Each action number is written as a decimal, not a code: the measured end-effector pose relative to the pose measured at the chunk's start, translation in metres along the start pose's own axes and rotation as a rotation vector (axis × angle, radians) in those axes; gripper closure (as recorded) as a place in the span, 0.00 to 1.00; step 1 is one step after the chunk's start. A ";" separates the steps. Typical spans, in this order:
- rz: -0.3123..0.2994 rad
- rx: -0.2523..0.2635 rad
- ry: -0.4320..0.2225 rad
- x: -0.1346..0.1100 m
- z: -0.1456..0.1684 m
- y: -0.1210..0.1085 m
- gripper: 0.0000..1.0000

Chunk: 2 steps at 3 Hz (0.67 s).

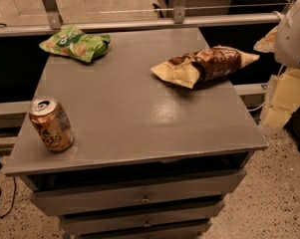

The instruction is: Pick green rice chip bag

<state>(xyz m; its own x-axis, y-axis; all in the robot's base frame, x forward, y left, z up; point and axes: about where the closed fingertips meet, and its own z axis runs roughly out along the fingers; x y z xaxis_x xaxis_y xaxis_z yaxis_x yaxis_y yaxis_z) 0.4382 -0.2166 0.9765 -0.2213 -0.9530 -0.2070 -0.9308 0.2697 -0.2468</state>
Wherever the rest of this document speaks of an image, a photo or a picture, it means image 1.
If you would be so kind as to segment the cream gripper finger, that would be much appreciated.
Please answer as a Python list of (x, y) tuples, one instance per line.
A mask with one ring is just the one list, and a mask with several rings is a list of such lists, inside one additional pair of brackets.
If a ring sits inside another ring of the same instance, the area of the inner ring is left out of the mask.
[(275, 37), (277, 28), (274, 27), (263, 38), (255, 43), (253, 49), (261, 53), (273, 53), (275, 49)]

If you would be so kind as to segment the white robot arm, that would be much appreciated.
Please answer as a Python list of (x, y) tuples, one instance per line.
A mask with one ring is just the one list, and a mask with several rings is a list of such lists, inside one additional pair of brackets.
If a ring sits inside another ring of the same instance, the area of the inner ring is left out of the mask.
[(277, 63), (300, 69), (300, 0), (285, 15), (277, 13), (279, 24), (257, 41), (253, 49), (273, 53)]

